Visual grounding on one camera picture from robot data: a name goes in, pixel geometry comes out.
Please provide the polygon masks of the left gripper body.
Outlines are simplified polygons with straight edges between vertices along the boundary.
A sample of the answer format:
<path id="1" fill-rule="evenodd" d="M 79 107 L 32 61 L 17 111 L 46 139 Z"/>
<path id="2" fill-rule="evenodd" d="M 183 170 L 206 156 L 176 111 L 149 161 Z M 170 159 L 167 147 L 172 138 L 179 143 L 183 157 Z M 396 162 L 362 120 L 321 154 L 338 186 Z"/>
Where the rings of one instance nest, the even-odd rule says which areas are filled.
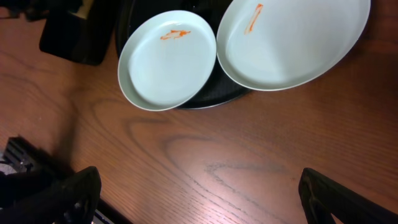
<path id="1" fill-rule="evenodd" d="M 82 5 L 82 0 L 1 0 L 1 7 L 8 11 L 8 16 L 1 19 L 17 19 L 24 14 L 28 21 L 38 21 L 51 10 L 77 12 Z"/>

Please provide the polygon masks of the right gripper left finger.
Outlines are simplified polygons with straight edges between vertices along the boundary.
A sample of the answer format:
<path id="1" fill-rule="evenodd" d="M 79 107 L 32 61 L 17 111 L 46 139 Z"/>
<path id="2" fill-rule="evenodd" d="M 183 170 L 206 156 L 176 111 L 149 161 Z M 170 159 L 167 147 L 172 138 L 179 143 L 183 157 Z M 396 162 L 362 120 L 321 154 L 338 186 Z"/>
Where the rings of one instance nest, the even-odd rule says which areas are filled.
<path id="1" fill-rule="evenodd" d="M 100 192 L 93 166 L 63 180 L 44 170 L 1 174 L 1 223 L 91 223 Z"/>

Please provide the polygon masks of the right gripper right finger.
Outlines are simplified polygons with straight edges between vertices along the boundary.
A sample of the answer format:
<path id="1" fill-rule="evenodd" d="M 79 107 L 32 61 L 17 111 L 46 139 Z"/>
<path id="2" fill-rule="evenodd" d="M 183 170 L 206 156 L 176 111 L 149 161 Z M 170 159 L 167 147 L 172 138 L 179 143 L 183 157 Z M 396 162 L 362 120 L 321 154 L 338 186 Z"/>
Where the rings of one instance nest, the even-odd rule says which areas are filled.
<path id="1" fill-rule="evenodd" d="M 397 214 L 360 196 L 325 175 L 305 168 L 298 192 L 308 223 L 397 223 Z"/>

